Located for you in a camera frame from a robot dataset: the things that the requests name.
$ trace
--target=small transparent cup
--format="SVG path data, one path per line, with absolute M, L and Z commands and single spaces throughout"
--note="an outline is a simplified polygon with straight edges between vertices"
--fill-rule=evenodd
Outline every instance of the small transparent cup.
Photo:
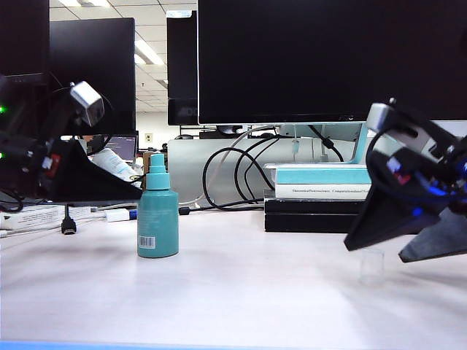
M 366 286 L 379 286 L 385 282 L 385 253 L 382 250 L 362 249 L 359 281 Z

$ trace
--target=book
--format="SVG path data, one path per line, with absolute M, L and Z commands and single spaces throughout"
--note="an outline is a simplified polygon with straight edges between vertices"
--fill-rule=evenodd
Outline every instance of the book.
M 352 199 L 276 198 L 273 190 L 264 190 L 265 214 L 358 214 L 364 203 Z
M 357 214 L 265 214 L 264 230 L 266 232 L 348 233 L 357 216 Z
M 364 200 L 371 184 L 276 184 L 276 198 Z
M 276 184 L 369 184 L 371 180 L 366 166 L 316 164 L 308 168 L 278 168 L 274 182 Z

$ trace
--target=book spine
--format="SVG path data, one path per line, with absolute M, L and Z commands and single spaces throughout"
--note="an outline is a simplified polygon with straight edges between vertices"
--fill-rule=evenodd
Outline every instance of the book spine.
M 276 184 L 276 198 L 364 200 L 370 184 Z

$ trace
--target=black box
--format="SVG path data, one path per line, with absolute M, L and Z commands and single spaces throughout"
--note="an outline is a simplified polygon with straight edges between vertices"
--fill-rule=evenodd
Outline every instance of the black box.
M 264 215 L 266 232 L 348 233 L 357 214 L 292 214 Z

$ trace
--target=wall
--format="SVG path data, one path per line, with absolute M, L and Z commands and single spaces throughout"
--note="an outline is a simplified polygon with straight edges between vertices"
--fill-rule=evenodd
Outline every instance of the wall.
M 162 144 L 180 134 L 178 126 L 167 125 L 166 113 L 136 113 L 136 129 L 139 131 L 139 148 L 161 149 Z M 153 142 L 146 142 L 146 133 L 153 135 Z

